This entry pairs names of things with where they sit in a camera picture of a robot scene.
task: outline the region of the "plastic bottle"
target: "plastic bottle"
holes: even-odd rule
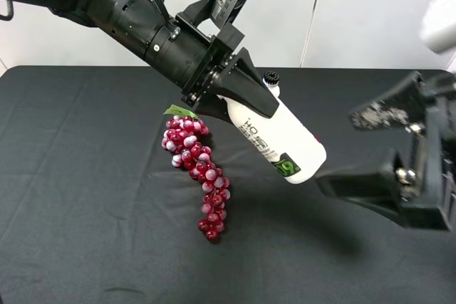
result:
[[[273,94],[277,94],[276,97],[280,94],[278,83],[268,85]],[[228,115],[233,124],[288,182],[305,182],[326,160],[323,145],[280,99],[277,98],[279,107],[269,119],[233,99],[223,99],[227,102]]]

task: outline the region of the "black tablecloth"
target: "black tablecloth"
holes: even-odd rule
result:
[[[406,70],[276,71],[325,167],[406,146],[402,131],[355,132],[346,119]],[[292,186],[235,127],[205,117],[232,181],[227,233],[208,243],[200,184],[160,146],[162,113],[179,99],[151,68],[20,67],[0,79],[5,304],[456,303],[453,235],[402,229],[313,181]]]

